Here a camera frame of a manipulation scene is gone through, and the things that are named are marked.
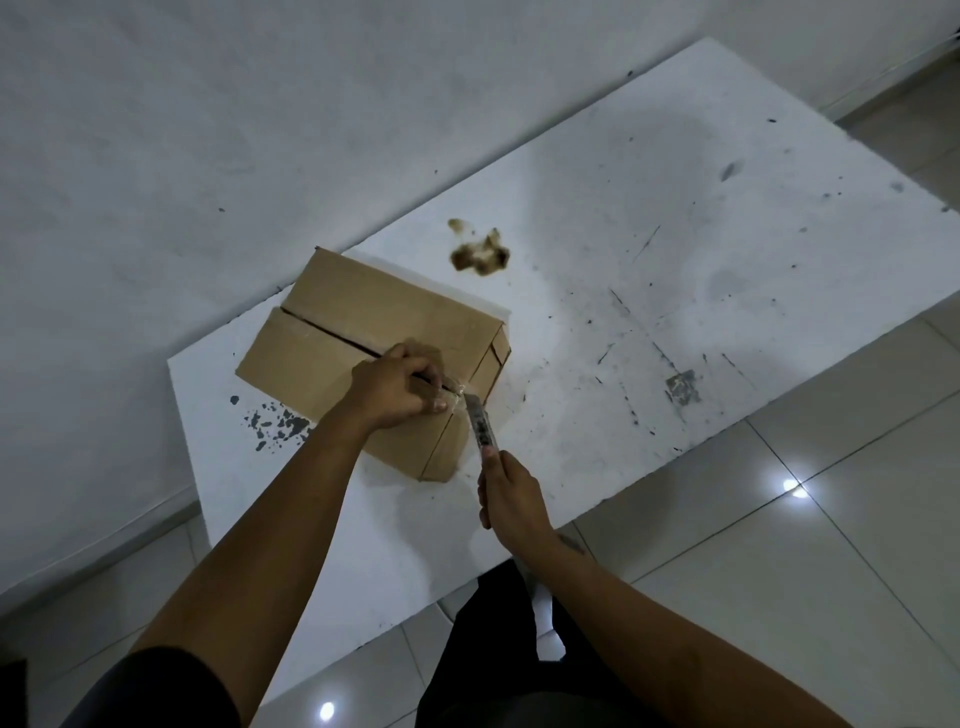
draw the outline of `black sleeve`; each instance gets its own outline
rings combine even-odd
[[[127,655],[86,694],[62,728],[240,728],[227,689],[198,658],[175,647]]]

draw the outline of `cardboard box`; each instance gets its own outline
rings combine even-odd
[[[510,343],[503,322],[351,258],[318,249],[290,295],[275,308],[236,374],[270,397],[318,421],[347,391],[350,370],[400,341],[416,342],[487,400]],[[413,387],[428,393],[419,379]],[[463,408],[449,407],[375,432],[366,452],[418,480],[447,481],[470,436]]]

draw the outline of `hand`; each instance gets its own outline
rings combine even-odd
[[[553,526],[537,479],[506,450],[486,446],[481,453],[483,471],[477,480],[480,523],[492,528],[496,538],[514,556],[525,554],[544,540],[554,540]]]
[[[410,377],[422,374],[432,387],[427,396],[411,391]],[[397,344],[375,361],[362,361],[353,367],[353,381],[342,404],[355,412],[373,431],[393,427],[420,414],[446,410],[440,398],[442,374],[425,356],[410,356],[405,344]]]

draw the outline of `forearm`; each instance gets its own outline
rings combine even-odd
[[[220,678],[248,724],[313,592],[369,434],[338,404],[137,641],[180,647]]]
[[[556,539],[524,556],[604,662],[678,726],[846,726],[816,698]]]

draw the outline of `person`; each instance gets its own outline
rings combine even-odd
[[[411,392],[414,375],[440,387],[442,373],[404,345],[359,364],[343,399],[63,725],[249,725],[313,592],[367,438],[444,409]],[[457,615],[418,728],[847,725],[569,548],[523,465],[507,451],[482,457],[480,522],[553,594],[566,654],[539,662],[526,584],[508,561],[480,577]]]

